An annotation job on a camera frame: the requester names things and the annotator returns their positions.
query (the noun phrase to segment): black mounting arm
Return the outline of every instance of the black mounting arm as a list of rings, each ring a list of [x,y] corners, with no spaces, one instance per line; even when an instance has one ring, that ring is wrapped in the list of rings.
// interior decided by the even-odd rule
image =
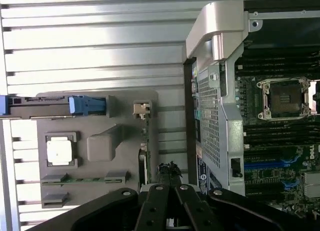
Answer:
[[[250,200],[226,189],[208,195],[192,185],[121,188],[43,222],[30,231],[164,231],[168,219],[179,230],[319,230],[316,223]]]

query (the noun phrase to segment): metal mesh panel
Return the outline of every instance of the metal mesh panel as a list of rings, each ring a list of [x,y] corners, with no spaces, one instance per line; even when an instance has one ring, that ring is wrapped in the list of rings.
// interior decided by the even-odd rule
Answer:
[[[218,90],[209,87],[209,79],[206,77],[198,82],[198,93],[202,152],[220,168]]]

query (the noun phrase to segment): motherboard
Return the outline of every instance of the motherboard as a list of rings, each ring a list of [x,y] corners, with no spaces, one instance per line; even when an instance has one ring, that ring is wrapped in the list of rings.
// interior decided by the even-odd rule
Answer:
[[[320,215],[320,52],[245,49],[235,63],[245,195],[301,218]]]

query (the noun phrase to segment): blue latch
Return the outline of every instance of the blue latch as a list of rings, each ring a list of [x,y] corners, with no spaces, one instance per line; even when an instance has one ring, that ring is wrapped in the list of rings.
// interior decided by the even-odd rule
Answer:
[[[89,96],[70,96],[69,98],[70,113],[73,115],[88,116],[89,112],[106,112],[107,101],[105,98]]]
[[[8,95],[0,95],[0,116],[1,115],[9,115],[9,96]]]

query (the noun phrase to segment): cpu socket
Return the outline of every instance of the cpu socket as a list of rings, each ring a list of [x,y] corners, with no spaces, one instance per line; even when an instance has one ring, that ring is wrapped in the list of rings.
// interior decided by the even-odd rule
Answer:
[[[266,121],[298,120],[311,114],[310,80],[305,77],[271,78],[256,84],[262,89],[263,111],[258,119]]]

